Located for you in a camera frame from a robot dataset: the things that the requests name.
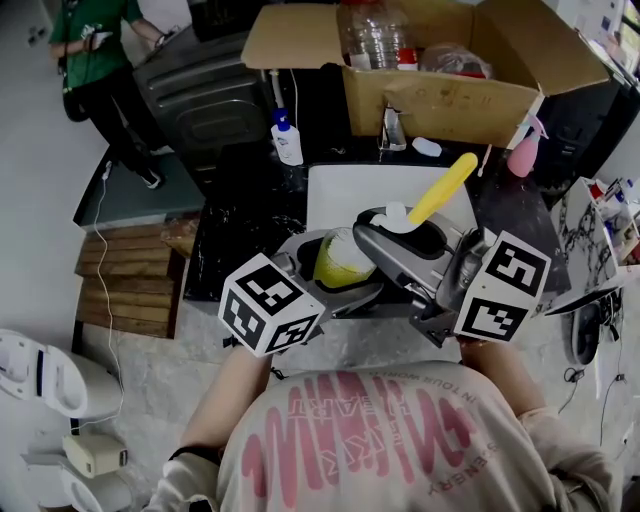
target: soap dispenser bottle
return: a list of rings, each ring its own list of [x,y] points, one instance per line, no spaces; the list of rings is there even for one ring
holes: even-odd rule
[[[295,126],[291,126],[287,109],[277,108],[273,117],[276,124],[271,128],[271,134],[280,160],[287,165],[301,165],[303,159],[300,132]]]
[[[527,120],[520,126],[531,126],[533,133],[521,141],[511,152],[507,160],[507,167],[516,176],[524,178],[531,172],[533,164],[536,162],[540,137],[545,139],[549,137],[540,120],[531,114],[528,114]]]

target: green shirt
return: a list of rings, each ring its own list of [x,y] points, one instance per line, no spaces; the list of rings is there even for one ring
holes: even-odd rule
[[[77,41],[93,32],[113,32],[96,51],[67,57],[68,86],[95,82],[126,66],[129,61],[120,42],[121,20],[132,23],[140,18],[137,0],[79,0],[71,11],[62,7],[50,43]]]

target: pink spray bottle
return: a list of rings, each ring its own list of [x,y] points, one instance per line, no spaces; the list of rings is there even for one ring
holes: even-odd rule
[[[544,126],[536,116],[531,114],[527,115],[527,120],[520,126],[531,126],[533,133],[518,144],[515,149],[509,155],[507,160],[507,167],[509,170],[524,178],[533,169],[533,164],[536,162],[538,156],[538,143],[540,142],[540,136],[548,139],[547,132],[544,130]]]

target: black countertop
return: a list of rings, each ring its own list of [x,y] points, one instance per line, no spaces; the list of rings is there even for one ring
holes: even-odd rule
[[[304,148],[314,165],[384,163],[449,167],[464,152],[481,161],[486,146],[447,141],[438,159],[417,153],[385,152],[372,138],[350,138],[322,149]],[[540,192],[530,178],[505,168],[502,150],[492,153],[482,178],[474,173],[466,187],[479,226],[494,233],[509,231],[551,259],[545,292],[570,289],[558,236]],[[202,211],[185,299],[217,302],[227,275],[259,252],[273,255],[287,238],[303,233],[307,216],[308,167],[282,164],[268,142],[227,146]]]

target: pink graphic t-shirt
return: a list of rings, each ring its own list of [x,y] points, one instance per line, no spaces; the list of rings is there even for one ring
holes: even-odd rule
[[[186,453],[164,474],[147,510],[613,511],[620,501],[613,466],[555,411],[517,419],[489,380],[446,362],[289,378],[247,411],[220,468]]]

